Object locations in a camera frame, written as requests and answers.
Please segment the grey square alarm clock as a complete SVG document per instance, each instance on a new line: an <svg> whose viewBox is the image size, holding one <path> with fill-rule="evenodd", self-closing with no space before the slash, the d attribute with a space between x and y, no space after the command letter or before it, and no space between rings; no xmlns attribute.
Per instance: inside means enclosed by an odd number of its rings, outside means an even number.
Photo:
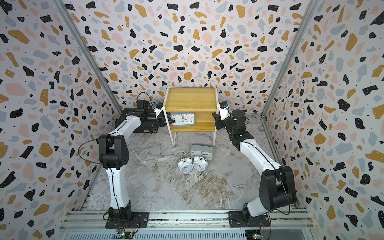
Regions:
<svg viewBox="0 0 384 240"><path fill-rule="evenodd" d="M191 158L196 156L204 157L207 161L211 161L214 156L214 148L202 145L192 145L190 150Z"/></svg>
<svg viewBox="0 0 384 240"><path fill-rule="evenodd" d="M171 113L173 126L191 126L195 124L195 113Z"/></svg>

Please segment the wooden two-tier shelf white frame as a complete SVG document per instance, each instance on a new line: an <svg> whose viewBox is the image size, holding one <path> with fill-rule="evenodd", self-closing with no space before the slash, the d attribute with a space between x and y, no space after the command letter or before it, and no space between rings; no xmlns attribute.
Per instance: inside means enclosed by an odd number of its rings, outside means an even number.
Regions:
<svg viewBox="0 0 384 240"><path fill-rule="evenodd" d="M212 133L216 143L217 130L212 113L218 113L218 92L215 88L169 88L165 95L164 113L195 113L195 124L177 127L167 124L174 146L177 133Z"/></svg>

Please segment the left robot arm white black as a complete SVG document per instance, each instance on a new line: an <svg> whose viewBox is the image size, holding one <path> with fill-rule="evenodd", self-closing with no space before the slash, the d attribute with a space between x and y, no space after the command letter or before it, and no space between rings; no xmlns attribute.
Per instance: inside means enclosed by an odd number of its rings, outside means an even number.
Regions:
<svg viewBox="0 0 384 240"><path fill-rule="evenodd" d="M160 127L173 123L163 112L164 104L137 100L135 108L125 108L115 122L115 129L99 138L99 160L109 178L111 203L109 220L133 221L131 201L125 186L125 171L130 159L128 141L133 133L156 134Z"/></svg>

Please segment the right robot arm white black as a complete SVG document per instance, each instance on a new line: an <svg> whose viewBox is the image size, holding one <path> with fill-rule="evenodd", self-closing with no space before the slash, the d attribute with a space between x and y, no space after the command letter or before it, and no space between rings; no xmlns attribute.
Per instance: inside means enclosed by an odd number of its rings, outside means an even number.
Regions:
<svg viewBox="0 0 384 240"><path fill-rule="evenodd" d="M231 113L227 108L213 113L217 130L225 129L230 142L245 155L261 176L259 196L245 204L245 219L255 219L273 210L289 207L297 200L294 172L272 159L246 129L246 116L242 110Z"/></svg>

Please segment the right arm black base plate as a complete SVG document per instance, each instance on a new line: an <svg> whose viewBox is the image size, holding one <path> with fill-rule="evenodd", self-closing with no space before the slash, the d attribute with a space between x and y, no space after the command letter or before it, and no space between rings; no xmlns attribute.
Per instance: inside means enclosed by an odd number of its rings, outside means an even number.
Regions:
<svg viewBox="0 0 384 240"><path fill-rule="evenodd" d="M267 215L252 217L247 211L229 211L229 224L231 228L258 228L270 227L270 219Z"/></svg>

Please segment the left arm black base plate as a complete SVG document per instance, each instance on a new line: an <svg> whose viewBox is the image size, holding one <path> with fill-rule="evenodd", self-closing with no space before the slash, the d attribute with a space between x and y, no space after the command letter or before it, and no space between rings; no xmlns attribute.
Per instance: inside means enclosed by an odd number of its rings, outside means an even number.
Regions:
<svg viewBox="0 0 384 240"><path fill-rule="evenodd" d="M146 228L148 224L150 213L149 212L129 212L123 213L122 211L113 210L109 214L106 222L106 229L126 229L126 228Z"/></svg>

